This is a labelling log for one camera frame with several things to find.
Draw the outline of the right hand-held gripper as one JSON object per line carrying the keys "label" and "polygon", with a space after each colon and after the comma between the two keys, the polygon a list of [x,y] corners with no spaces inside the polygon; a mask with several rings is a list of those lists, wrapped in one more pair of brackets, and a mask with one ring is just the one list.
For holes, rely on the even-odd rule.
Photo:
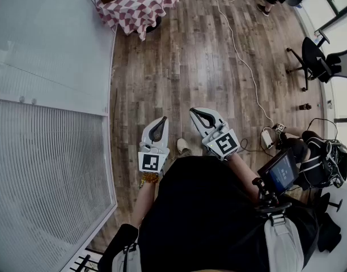
{"label": "right hand-held gripper", "polygon": [[227,160],[239,148],[239,141],[233,129],[213,109],[191,108],[190,117],[203,137],[202,143],[220,161]]}

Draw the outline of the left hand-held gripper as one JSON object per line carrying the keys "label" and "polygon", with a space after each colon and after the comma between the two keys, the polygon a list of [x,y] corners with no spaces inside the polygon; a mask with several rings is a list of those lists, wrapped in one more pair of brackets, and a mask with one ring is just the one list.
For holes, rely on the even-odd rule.
{"label": "left hand-held gripper", "polygon": [[138,152],[138,168],[140,172],[154,173],[160,176],[168,158],[169,121],[166,116],[149,123],[143,130]]}

